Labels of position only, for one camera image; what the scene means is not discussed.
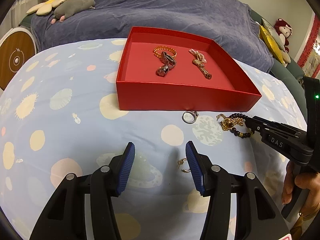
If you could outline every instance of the sheer curtain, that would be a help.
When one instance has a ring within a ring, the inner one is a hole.
[[[32,6],[37,5],[38,0],[16,0],[0,25],[0,39],[11,29],[18,27]]]

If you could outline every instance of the red lace curtain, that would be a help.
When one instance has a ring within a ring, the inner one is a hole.
[[[305,65],[305,63],[308,60],[308,57],[310,56],[310,53],[313,49],[313,44],[315,44],[316,38],[318,36],[319,28],[320,28],[320,21],[319,21],[318,17],[315,16],[315,21],[313,23],[310,37],[309,37],[307,44],[306,44],[306,46],[305,46],[305,48],[304,48],[304,50],[298,60],[298,65],[301,68]]]

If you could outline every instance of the red plush doll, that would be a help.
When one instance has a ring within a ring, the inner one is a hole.
[[[275,24],[275,29],[276,29],[278,35],[280,36],[280,39],[281,39],[283,45],[288,46],[289,45],[288,38],[290,35],[292,35],[291,26],[283,19],[278,19]],[[284,48],[285,48],[286,52],[288,53],[289,48],[288,47],[284,47]]]

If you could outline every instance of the sofa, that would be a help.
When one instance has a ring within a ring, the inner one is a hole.
[[[250,16],[254,21],[262,25],[262,17],[258,13],[252,10]],[[300,66],[291,58],[291,63],[288,64],[287,67],[284,67],[274,58],[274,64],[271,68],[270,74],[281,80],[286,85],[296,100],[304,119],[307,121],[307,105],[306,98],[304,96],[304,89],[298,82],[298,80],[304,76],[304,72]]]

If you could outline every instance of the wall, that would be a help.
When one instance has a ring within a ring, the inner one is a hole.
[[[278,18],[287,21],[293,28],[289,38],[290,56],[294,58],[308,32],[312,9],[306,0],[239,0],[248,4],[253,10],[271,24]]]

